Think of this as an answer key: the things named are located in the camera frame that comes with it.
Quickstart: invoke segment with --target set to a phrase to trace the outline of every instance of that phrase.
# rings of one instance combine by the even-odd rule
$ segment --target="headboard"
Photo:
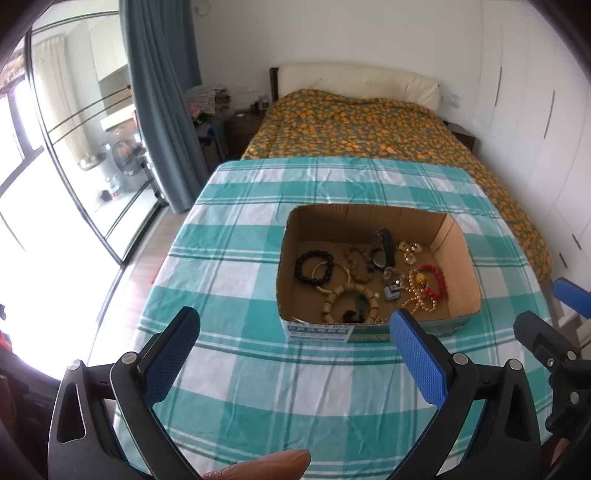
[[[351,63],[288,63],[269,69],[273,101],[301,89],[317,89],[352,98],[388,98],[414,102],[437,113],[439,83],[418,73]]]

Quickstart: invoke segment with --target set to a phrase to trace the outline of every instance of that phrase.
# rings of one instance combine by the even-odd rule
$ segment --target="watch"
[[[394,246],[394,240],[390,230],[382,228],[376,232],[376,235],[382,246],[374,248],[371,251],[371,260],[373,264],[379,270],[385,270],[388,267],[393,268],[395,265],[394,253],[396,252],[396,247]]]

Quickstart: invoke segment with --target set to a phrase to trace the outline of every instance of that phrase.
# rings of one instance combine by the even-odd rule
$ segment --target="sheer curtain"
[[[62,35],[34,46],[33,71],[41,113],[47,130],[51,131],[80,109],[74,97],[72,76],[66,60],[66,43]],[[80,125],[80,121],[80,116],[75,115],[64,122],[51,133],[52,141],[55,142]],[[73,158],[81,160],[90,156],[90,145],[83,128],[76,128],[63,141]]]

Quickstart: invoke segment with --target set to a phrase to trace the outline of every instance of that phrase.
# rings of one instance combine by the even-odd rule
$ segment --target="finger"
[[[310,461],[308,450],[288,450],[207,473],[203,480],[300,480]]]

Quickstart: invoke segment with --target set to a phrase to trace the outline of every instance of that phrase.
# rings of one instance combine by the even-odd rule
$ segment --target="blue curtain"
[[[119,0],[144,141],[173,212],[192,207],[209,176],[183,100],[201,85],[190,0]]]

